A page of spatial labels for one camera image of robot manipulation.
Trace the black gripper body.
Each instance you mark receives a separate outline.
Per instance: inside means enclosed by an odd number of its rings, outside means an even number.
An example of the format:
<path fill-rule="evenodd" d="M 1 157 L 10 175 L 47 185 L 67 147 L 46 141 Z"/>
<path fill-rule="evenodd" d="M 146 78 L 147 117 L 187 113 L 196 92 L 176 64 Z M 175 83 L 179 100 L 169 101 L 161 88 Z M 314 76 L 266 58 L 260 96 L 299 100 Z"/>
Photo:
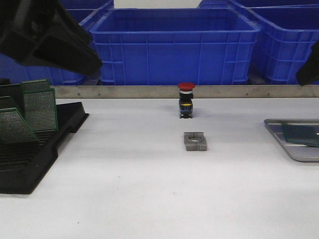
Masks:
<path fill-rule="evenodd" d="M 58 0 L 0 2 L 0 52 L 23 66 L 93 76 L 102 61 L 91 41 Z"/>
<path fill-rule="evenodd" d="M 311 54 L 305 64 L 296 73 L 299 85 L 309 85 L 319 80 L 319 42 L 311 47 Z"/>

